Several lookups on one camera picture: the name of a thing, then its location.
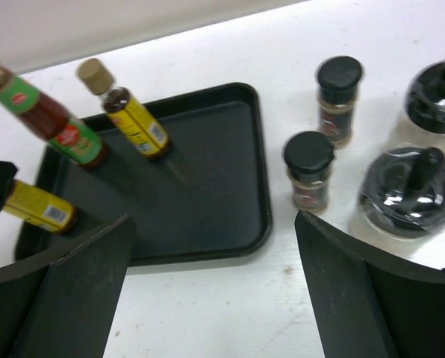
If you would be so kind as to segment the red chili sauce bottle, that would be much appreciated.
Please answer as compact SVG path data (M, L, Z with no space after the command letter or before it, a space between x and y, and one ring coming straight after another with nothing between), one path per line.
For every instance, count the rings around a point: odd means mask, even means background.
M0 105L54 150L86 169L102 163L108 145L60 102L0 64Z

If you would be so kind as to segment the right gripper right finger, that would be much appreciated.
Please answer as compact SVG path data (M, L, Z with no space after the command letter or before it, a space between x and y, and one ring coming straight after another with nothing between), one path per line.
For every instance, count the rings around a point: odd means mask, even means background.
M445 357L445 268L390 254L306 211L294 225L326 357Z

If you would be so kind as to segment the small yellow label bottle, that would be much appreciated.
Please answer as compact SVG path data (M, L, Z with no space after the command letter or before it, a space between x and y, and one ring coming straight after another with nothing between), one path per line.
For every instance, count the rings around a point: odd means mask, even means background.
M121 87L102 61L82 62L76 75L88 90L100 98L102 108L127 140L147 159L163 157L171 139L159 121L125 87Z

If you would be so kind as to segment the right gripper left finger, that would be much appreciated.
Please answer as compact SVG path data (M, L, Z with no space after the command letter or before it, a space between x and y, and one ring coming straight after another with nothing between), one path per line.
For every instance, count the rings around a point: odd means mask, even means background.
M0 268L0 357L102 357L135 224L120 216Z

